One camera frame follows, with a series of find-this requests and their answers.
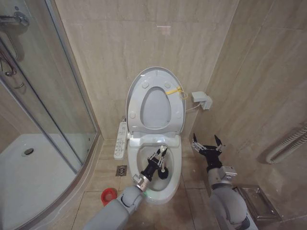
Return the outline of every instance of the bidet control panel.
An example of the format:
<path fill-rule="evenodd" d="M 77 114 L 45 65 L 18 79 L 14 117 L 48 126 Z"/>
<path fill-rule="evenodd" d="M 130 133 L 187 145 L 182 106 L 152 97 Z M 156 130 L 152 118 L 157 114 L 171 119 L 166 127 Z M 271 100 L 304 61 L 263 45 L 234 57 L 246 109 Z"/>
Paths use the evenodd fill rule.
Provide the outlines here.
<path fill-rule="evenodd" d="M 119 124 L 116 145 L 114 150 L 114 159 L 115 160 L 122 160 L 124 158 L 124 153 L 126 150 L 126 141 L 127 141 L 127 122 L 122 121 Z"/>

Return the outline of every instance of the shower enclosure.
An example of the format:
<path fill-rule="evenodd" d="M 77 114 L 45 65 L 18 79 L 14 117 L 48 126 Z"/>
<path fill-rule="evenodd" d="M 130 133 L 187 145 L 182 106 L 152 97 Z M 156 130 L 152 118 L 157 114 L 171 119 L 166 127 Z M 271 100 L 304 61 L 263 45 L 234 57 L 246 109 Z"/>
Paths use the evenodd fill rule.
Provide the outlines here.
<path fill-rule="evenodd" d="M 100 130 L 53 0 L 0 0 L 0 229 L 68 190 Z"/>

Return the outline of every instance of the metal soap holder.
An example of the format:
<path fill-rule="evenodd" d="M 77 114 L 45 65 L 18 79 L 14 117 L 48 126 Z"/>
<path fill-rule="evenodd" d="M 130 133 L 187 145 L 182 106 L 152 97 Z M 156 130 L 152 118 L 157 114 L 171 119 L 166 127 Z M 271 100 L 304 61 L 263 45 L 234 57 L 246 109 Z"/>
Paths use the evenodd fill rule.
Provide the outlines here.
<path fill-rule="evenodd" d="M 241 184 L 235 190 L 245 200 L 248 210 L 256 224 L 282 220 L 258 185 Z"/>

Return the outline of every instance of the shower drain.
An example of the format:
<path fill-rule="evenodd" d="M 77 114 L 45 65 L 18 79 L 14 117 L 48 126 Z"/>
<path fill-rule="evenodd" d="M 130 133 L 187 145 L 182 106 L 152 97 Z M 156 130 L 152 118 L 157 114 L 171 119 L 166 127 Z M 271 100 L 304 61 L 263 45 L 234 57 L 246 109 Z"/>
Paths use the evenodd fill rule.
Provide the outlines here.
<path fill-rule="evenodd" d="M 25 155 L 30 155 L 31 153 L 33 153 L 34 152 L 34 149 L 33 148 L 29 148 L 29 149 L 27 149 L 26 151 L 24 151 L 24 154 Z"/>

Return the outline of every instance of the yellow cable tie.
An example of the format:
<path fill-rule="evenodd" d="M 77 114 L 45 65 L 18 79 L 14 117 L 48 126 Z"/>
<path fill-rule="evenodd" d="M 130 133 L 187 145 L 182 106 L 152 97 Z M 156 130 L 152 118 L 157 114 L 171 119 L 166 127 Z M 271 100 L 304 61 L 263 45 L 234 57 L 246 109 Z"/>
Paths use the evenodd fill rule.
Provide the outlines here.
<path fill-rule="evenodd" d="M 186 92 L 184 92 L 180 86 L 178 86 L 177 89 L 175 89 L 175 90 L 171 90 L 171 91 L 168 91 L 168 92 L 165 92 L 165 93 L 167 95 L 170 95 L 170 94 L 175 93 L 175 92 L 178 92 L 179 95 L 180 95 L 180 98 L 183 99 L 183 100 L 186 100 L 188 98 L 188 94 Z"/>

